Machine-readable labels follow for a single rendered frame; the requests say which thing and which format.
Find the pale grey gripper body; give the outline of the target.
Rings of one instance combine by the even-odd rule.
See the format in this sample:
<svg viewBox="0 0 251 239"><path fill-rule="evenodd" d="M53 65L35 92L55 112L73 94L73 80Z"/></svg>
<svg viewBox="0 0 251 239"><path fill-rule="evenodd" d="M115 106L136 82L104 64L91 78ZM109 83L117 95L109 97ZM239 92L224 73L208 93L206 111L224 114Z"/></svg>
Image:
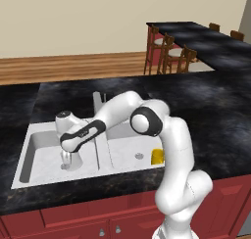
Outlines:
<svg viewBox="0 0 251 239"><path fill-rule="evenodd" d="M82 166L82 159L79 153L61 152L62 164L61 169L74 171Z"/></svg>

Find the white double basin sink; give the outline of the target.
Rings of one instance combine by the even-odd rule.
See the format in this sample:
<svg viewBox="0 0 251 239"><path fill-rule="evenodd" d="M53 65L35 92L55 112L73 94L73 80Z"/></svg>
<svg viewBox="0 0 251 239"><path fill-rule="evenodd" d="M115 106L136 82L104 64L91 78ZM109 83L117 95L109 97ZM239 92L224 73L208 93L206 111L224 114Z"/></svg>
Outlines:
<svg viewBox="0 0 251 239"><path fill-rule="evenodd" d="M26 132L14 176L14 189L153 168L151 153L162 147L158 137L136 134L125 121L79 150L82 163L65 169L53 121L32 123Z"/></svg>

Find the grey sink tap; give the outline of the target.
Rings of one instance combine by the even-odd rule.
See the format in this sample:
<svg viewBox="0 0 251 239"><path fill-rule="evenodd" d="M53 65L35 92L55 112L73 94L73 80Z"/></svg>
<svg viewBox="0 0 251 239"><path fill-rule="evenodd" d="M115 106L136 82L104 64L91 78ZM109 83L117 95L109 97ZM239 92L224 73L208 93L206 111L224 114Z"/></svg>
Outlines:
<svg viewBox="0 0 251 239"><path fill-rule="evenodd" d="M104 120L107 116L106 104L101 101L101 95L95 91L93 93L94 118L96 120Z"/></svg>

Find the red drawer front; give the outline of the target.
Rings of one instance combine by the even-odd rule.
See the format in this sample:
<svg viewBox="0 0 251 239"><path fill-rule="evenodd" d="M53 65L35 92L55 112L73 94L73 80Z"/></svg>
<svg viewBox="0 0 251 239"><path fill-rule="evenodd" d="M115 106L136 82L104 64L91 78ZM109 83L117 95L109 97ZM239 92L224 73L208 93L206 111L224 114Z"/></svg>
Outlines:
<svg viewBox="0 0 251 239"><path fill-rule="evenodd" d="M44 209L41 216L45 227L56 227L80 222L97 215L107 215L127 209L127 196L89 201Z"/></svg>
<svg viewBox="0 0 251 239"><path fill-rule="evenodd" d="M157 212L155 191L140 192L127 196L127 210L130 215L141 215Z"/></svg>

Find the red cupboard door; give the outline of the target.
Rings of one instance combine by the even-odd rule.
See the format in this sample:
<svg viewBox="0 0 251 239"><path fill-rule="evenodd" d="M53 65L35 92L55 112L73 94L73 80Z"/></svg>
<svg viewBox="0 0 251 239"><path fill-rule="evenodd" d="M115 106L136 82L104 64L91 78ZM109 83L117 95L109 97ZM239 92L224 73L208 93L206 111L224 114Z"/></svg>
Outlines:
<svg viewBox="0 0 251 239"><path fill-rule="evenodd" d="M12 239L110 239L106 222L46 228L38 221L5 219L4 224Z"/></svg>
<svg viewBox="0 0 251 239"><path fill-rule="evenodd" d="M159 212L111 218L111 239L152 239L163 220L164 216ZM121 233L116 233L116 226L120 227Z"/></svg>
<svg viewBox="0 0 251 239"><path fill-rule="evenodd" d="M216 209L204 239L235 239L251 207L251 174L215 180L210 212Z"/></svg>

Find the yellow sponge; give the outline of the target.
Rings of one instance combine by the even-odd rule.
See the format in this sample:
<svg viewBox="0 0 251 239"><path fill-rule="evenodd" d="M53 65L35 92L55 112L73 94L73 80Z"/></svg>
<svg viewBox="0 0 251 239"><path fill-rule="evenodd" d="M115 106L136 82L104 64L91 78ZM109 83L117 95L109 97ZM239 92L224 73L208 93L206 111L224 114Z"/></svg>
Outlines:
<svg viewBox="0 0 251 239"><path fill-rule="evenodd" d="M151 164L159 165L165 160L164 151L162 149L153 149L151 152Z"/></svg>

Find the red kitchen island cabinet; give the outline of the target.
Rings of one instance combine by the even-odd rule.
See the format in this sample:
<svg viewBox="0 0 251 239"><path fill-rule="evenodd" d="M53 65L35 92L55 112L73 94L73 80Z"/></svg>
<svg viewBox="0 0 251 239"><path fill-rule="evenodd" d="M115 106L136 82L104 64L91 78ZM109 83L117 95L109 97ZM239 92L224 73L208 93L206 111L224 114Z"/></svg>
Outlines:
<svg viewBox="0 0 251 239"><path fill-rule="evenodd" d="M158 38L162 38L163 39L164 35L159 32L159 34L156 36L156 39L158 39ZM157 49L157 50L154 51L154 58L153 58L153 65L152 65L152 67L158 65L160 53L161 53L161 49Z"/></svg>

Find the grey dishwasher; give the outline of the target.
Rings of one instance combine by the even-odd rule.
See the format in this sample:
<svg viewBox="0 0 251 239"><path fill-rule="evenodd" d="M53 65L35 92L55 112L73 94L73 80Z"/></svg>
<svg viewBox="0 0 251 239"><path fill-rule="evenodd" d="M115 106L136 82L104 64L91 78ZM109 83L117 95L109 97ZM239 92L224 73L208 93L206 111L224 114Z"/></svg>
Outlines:
<svg viewBox="0 0 251 239"><path fill-rule="evenodd" d="M251 234L251 223L245 222L241 227L238 236L245 236Z"/></svg>

